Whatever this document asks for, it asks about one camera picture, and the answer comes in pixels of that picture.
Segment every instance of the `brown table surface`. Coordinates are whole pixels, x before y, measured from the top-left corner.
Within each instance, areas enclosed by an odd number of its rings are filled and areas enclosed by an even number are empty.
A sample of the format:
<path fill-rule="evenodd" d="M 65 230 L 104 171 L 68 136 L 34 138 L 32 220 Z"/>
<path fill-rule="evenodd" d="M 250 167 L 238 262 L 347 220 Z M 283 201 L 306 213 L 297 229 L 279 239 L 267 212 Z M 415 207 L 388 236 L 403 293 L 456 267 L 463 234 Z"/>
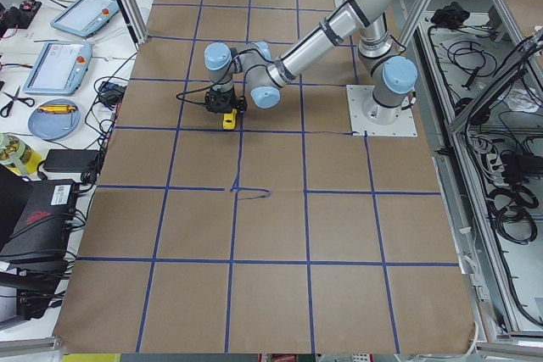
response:
<path fill-rule="evenodd" d="M 344 85 L 367 82 L 352 41 L 274 109 L 249 100 L 235 131 L 175 99 L 207 81 L 210 42 L 266 40 L 277 55 L 332 9 L 154 0 L 54 331 L 68 352 L 467 349 L 473 315 L 423 127 L 350 134 Z"/>

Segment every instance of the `blue joint cap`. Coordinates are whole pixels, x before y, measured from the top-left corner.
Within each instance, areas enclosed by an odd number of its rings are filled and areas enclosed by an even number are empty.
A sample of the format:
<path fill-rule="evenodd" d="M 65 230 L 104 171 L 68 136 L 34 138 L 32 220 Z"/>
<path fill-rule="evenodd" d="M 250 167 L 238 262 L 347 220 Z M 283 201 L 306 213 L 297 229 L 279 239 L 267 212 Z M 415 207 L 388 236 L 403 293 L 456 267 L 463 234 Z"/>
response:
<path fill-rule="evenodd" d="M 410 59 L 397 55 L 384 63 L 383 80 L 393 93 L 407 94 L 415 86 L 417 77 L 417 66 Z"/>
<path fill-rule="evenodd" d="M 205 68 L 217 71 L 224 68 L 232 59 L 230 48 L 224 42 L 214 42 L 205 48 Z"/>
<path fill-rule="evenodd" d="M 263 109 L 271 108 L 281 100 L 281 93 L 273 86 L 258 86 L 251 91 L 251 97 L 256 106 Z"/>
<path fill-rule="evenodd" d="M 267 42 L 254 42 L 253 44 L 262 51 L 265 59 L 272 59 L 272 53 L 270 53 L 270 47 Z"/>

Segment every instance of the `yellow object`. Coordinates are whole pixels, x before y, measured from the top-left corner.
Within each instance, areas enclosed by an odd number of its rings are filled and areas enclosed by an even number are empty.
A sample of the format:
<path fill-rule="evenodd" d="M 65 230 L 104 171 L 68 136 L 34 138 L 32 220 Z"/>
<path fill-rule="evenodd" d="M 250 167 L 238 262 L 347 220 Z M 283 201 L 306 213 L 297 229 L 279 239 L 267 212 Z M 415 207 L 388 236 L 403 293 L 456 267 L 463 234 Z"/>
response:
<path fill-rule="evenodd" d="M 232 112 L 230 114 L 224 114 L 224 116 L 222 117 L 222 128 L 225 131 L 233 131 L 236 128 L 237 113 L 237 109 L 232 109 Z"/>
<path fill-rule="evenodd" d="M 65 355 L 63 362 L 120 362 L 120 354 L 72 354 Z"/>
<path fill-rule="evenodd" d="M 0 164 L 5 165 L 15 174 L 35 173 L 42 160 L 42 156 L 17 136 L 0 133 Z"/>
<path fill-rule="evenodd" d="M 39 106 L 38 112 L 46 112 L 48 114 L 73 114 L 77 110 L 75 105 L 67 104 L 51 104 Z"/>

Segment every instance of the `scissors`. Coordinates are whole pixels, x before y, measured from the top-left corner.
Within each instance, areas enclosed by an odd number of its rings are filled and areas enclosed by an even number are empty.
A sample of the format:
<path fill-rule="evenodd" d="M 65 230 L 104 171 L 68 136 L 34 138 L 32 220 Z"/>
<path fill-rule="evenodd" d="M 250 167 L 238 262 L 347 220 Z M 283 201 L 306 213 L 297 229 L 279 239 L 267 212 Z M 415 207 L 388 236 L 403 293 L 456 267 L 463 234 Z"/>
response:
<path fill-rule="evenodd" d="M 15 101 L 19 101 L 24 103 L 26 106 L 31 108 L 36 104 L 36 100 L 32 97 L 19 97 L 20 92 L 20 86 L 17 88 L 17 92 L 15 93 L 15 96 L 9 95 L 7 92 L 4 92 L 5 95 L 11 98 L 11 101 L 8 102 L 7 105 L 5 105 L 2 109 L 0 109 L 0 116 L 3 118 L 7 118 L 11 115 L 11 109 L 14 107 Z"/>

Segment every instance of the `white desk surface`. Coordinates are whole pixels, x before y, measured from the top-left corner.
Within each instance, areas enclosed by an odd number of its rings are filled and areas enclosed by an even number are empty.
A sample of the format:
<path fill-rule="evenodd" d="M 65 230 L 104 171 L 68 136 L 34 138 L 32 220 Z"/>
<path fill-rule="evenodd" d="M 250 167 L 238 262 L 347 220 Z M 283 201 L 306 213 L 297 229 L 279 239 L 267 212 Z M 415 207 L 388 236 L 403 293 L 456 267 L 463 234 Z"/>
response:
<path fill-rule="evenodd" d="M 43 5 L 36 18 L 32 21 L 27 30 L 19 30 L 13 37 L 2 39 L 0 41 L 0 55 L 3 63 L 25 63 L 34 64 L 37 55 L 40 53 L 43 43 L 36 40 L 60 40 L 60 41 L 80 41 L 80 37 L 72 36 L 68 33 L 56 30 L 50 26 L 50 21 L 56 17 L 62 8 L 48 0 L 40 0 Z M 137 0 L 140 8 L 151 8 L 153 0 Z M 107 24 L 96 36 L 90 37 L 87 41 L 93 44 L 92 60 L 88 67 L 88 72 L 81 83 L 80 88 L 74 95 L 67 97 L 73 100 L 81 110 L 81 121 L 76 129 L 61 142 L 69 148 L 84 148 L 88 146 L 98 134 L 84 124 L 83 118 L 91 107 L 91 103 L 96 96 L 93 89 L 94 81 L 102 76 L 112 75 L 124 61 L 135 53 L 136 48 L 128 34 L 126 25 L 120 13 L 118 13 L 109 24 Z M 129 78 L 132 72 L 133 60 L 126 64 L 116 75 L 123 78 Z M 29 75 L 30 70 L 26 68 L 4 68 L 0 72 L 0 81 L 5 82 L 3 91 L 14 94 L 18 86 L 22 86 Z M 33 110 L 41 103 L 51 100 L 51 96 L 32 96 L 36 99 L 34 108 L 28 108 L 23 103 L 15 103 L 12 114 L 9 118 L 0 118 L 0 131 L 13 132 L 19 134 L 30 134 L 28 130 L 28 119 Z M 9 102 L 9 99 L 0 92 L 0 107 Z M 105 107 L 97 106 L 94 109 L 99 119 L 110 117 L 111 111 Z M 45 157 L 51 148 L 59 146 L 50 142 L 45 142 L 34 136 L 21 136 L 23 141 L 27 142 L 41 156 Z M 71 178 L 73 174 L 53 174 L 51 178 Z M 78 199 L 77 208 L 83 212 L 87 211 L 92 194 L 88 193 Z M 68 250 L 77 253 L 83 231 L 75 231 L 70 235 Z M 67 287 L 68 282 L 62 281 L 59 284 L 58 291 Z M 59 317 L 60 308 L 48 309 L 45 315 L 38 320 L 26 321 L 17 326 L 0 331 L 0 341 L 15 341 L 25 339 L 39 339 L 51 337 L 53 328 Z"/>

